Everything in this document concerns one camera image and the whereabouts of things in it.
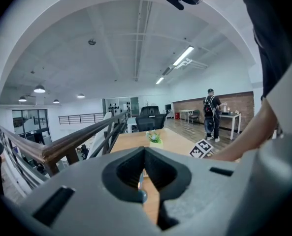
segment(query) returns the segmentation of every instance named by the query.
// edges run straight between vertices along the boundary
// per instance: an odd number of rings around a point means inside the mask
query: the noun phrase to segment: man with backpack
[[[207,132],[207,140],[213,139],[211,136],[214,130],[215,142],[219,142],[219,126],[220,126],[220,100],[214,96],[214,90],[208,89],[208,96],[204,99],[204,114],[205,114],[205,130]]]

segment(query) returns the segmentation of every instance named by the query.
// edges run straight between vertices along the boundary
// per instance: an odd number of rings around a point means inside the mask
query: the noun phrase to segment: person
[[[215,114],[214,114],[214,138],[215,138],[215,142],[219,142],[220,138],[219,138],[219,126],[220,126],[220,105],[221,102],[219,100],[219,98],[217,96],[214,96],[214,90],[213,89],[208,89],[208,96],[206,97],[206,99],[204,99],[204,105],[206,104],[206,102],[211,102],[213,107],[215,108]],[[211,133],[207,133],[207,140],[211,140],[213,139],[213,137],[211,136]]]
[[[262,63],[262,106],[242,134],[210,159],[234,161],[243,153],[257,149],[273,133],[277,118],[267,95],[292,63],[292,0],[243,1],[253,24],[254,39]]]

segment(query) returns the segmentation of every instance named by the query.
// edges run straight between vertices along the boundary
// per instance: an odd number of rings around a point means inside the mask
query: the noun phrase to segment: wooden handrail
[[[42,145],[24,139],[8,131],[2,126],[0,126],[0,135],[2,136],[2,140],[3,135],[5,135],[7,139],[9,139],[19,148],[21,153],[43,164],[49,175],[53,176],[59,172],[56,166],[56,163],[59,160],[66,156],[70,165],[79,161],[75,149],[105,127],[126,116],[126,114],[128,114],[127,111],[80,129],[48,145]]]

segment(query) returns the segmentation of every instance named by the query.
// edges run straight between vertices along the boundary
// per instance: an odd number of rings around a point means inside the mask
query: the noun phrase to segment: desk
[[[137,125],[136,117],[130,117],[127,120],[127,133],[132,133],[132,126]]]
[[[220,115],[220,117],[225,117],[225,118],[231,118],[231,119],[232,119],[232,126],[231,126],[231,136],[230,136],[230,140],[233,139],[234,125],[235,125],[235,118],[236,118],[236,117],[239,117],[238,134],[240,134],[240,127],[241,127],[241,113],[240,113],[240,114],[234,114],[234,115]]]
[[[194,110],[180,110],[180,119],[181,119],[181,122],[182,122],[182,113],[187,113],[187,124],[189,124],[189,116],[192,116],[193,115],[193,111]]]
[[[195,145],[193,142],[168,128],[158,129],[156,132],[160,134],[164,150],[190,156],[189,152]],[[140,146],[149,147],[149,145],[150,142],[146,138],[146,132],[120,134],[111,153]],[[148,194],[148,199],[143,204],[143,209],[150,220],[156,224],[160,202],[159,193],[148,177],[144,178],[142,189]]]

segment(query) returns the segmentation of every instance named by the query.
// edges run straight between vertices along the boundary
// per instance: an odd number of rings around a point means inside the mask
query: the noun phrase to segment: ceiling
[[[88,44],[92,38],[95,45]],[[30,104],[36,96],[44,104],[56,98],[70,102],[114,81],[154,87],[189,45],[195,49],[188,57],[206,65],[224,49],[235,49],[211,25],[173,6],[123,0],[88,7],[59,20],[29,45],[7,78],[0,104],[17,104],[22,95],[30,96]],[[160,86],[191,69],[174,69]],[[33,92],[38,84],[45,94]]]

